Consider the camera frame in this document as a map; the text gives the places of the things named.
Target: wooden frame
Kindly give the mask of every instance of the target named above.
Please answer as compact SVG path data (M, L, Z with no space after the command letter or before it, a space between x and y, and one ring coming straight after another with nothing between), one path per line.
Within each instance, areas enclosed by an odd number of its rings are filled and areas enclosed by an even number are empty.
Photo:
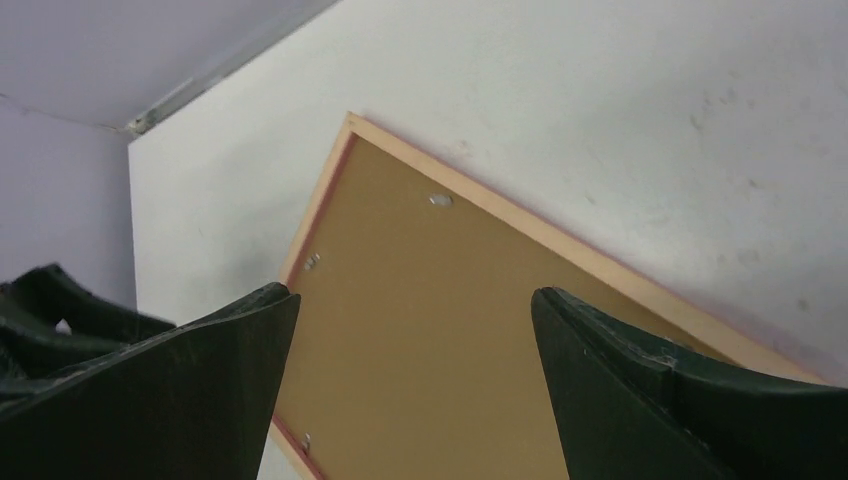
M292 284L300 270L295 266L303 264L306 260L306 247L310 242L313 226L321 220L322 212L344 168L347 153L356 138L376 145L431 180L456 192L737 364L772 375L811 383L825 383L818 376L743 336L644 276L352 113L349 113L344 121L292 241L280 272L282 283ZM276 415L270 434L301 477L306 480L323 478Z

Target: bulletin board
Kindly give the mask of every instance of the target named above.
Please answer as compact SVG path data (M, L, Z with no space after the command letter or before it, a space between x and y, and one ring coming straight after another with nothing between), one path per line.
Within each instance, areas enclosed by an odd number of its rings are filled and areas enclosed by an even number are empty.
M307 479L568 478L530 319L544 286L820 382L353 114L281 280L303 301L272 436Z

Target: metal clip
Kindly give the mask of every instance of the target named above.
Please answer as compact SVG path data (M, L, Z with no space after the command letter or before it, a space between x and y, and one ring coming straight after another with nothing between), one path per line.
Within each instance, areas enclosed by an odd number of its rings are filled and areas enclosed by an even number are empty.
M451 198L450 195L434 193L430 195L430 203L436 205L437 207L450 207L451 205L453 205L453 198Z
M303 441L300 442L300 448L303 449L303 453L309 453L309 447L312 446L312 435L306 434L303 436Z
M306 260L306 264L303 266L303 269L312 270L315 268L315 264L318 263L318 260L321 260L321 255L318 255L317 253L312 255L308 260Z

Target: lavender wall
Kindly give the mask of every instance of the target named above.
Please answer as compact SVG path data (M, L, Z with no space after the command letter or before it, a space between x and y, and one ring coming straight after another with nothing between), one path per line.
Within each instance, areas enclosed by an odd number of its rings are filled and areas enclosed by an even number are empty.
M191 78L328 0L0 1L0 93L122 127Z
M0 279L58 261L135 306L128 140L0 103Z

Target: dark green plastic object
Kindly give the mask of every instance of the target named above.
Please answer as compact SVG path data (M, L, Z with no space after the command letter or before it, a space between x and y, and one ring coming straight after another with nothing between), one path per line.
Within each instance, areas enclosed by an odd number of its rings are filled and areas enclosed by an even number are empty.
M532 317L572 480L848 478L848 390L699 355L559 289Z
M58 265L4 284L0 478L255 479L299 306L271 283L175 328Z

